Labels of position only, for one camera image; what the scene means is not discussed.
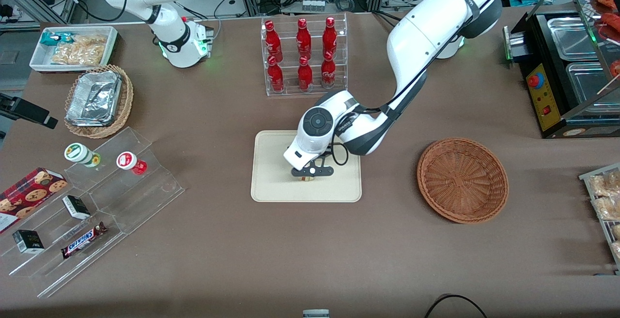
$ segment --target small white box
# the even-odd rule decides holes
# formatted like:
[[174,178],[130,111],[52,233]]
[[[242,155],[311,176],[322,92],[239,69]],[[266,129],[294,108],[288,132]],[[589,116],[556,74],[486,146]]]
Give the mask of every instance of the small white box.
[[[53,28],[45,28],[43,29],[43,33],[46,32],[72,32],[79,35],[105,35],[108,36],[108,40],[106,42],[106,49],[104,49],[104,55],[101,58],[101,62],[99,66],[107,65],[110,61],[110,57],[112,51],[114,49],[114,43],[116,42],[116,38],[118,36],[118,32],[115,28],[111,26],[105,25],[96,25],[96,26],[69,26],[69,27],[53,27]],[[40,42],[37,42],[37,47],[35,48],[35,52],[32,54],[31,58],[31,68],[40,73],[75,73],[81,71],[87,71],[94,69],[97,66],[86,66],[86,65],[60,65],[60,64],[52,64],[51,57],[54,55],[56,50],[56,46],[47,46],[43,45]]]

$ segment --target stainless steel tray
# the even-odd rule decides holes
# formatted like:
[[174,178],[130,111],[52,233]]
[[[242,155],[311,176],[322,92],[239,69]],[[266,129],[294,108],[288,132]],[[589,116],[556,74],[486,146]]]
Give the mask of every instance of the stainless steel tray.
[[[600,62],[573,62],[566,67],[571,85],[580,103],[594,97],[607,84],[607,77]],[[589,112],[620,111],[620,95],[608,95],[604,101],[594,103]]]
[[566,61],[597,60],[592,41],[580,18],[553,18],[547,22],[547,26],[560,58]]

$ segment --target beige tray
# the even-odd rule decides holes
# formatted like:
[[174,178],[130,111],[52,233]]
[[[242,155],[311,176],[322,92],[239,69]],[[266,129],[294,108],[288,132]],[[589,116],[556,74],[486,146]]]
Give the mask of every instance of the beige tray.
[[[257,202],[353,203],[361,198],[359,156],[349,155],[344,166],[337,166],[330,156],[325,164],[334,167],[334,175],[315,177],[304,182],[291,175],[284,151],[297,131],[262,131],[254,142],[252,198]],[[345,151],[336,147],[336,158],[343,161]]]

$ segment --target brown table surface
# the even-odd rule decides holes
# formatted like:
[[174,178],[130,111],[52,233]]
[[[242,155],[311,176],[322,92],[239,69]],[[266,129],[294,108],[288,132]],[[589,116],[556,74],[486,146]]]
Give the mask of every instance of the brown table surface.
[[[618,139],[543,140],[518,67],[502,64],[501,27],[436,61],[410,108],[368,157],[354,204],[255,203],[254,137],[292,130],[316,98],[265,95],[259,19],[225,21],[213,57],[176,69],[151,44],[146,25],[116,25],[113,63],[133,80],[128,125],[187,188],[136,232],[56,292],[36,298],[25,278],[0,274],[8,317],[295,318],[330,309],[334,318],[421,317],[447,292],[490,317],[611,317],[620,314],[611,253],[577,176],[620,161]],[[349,84],[366,106],[394,92],[389,27],[349,14]],[[33,72],[24,98],[64,117],[75,75]],[[464,226],[422,199],[415,166],[438,139],[468,137],[502,161],[505,209]],[[62,171],[62,150],[104,140],[17,121],[0,151],[0,186],[34,167]],[[434,317],[478,317],[464,301]]]

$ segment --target white bottle cap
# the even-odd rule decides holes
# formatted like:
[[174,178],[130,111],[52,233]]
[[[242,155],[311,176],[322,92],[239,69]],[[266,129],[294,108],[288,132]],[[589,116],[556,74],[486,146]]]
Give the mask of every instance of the white bottle cap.
[[117,158],[118,168],[121,168],[124,170],[130,170],[131,168],[135,167],[137,163],[138,163],[138,158],[136,157],[136,155],[132,154],[129,151],[125,151],[122,154],[118,155],[118,158]]
[[89,154],[88,148],[79,142],[74,142],[73,144],[67,146],[64,149],[64,157],[71,162],[81,163],[86,159],[86,156]]

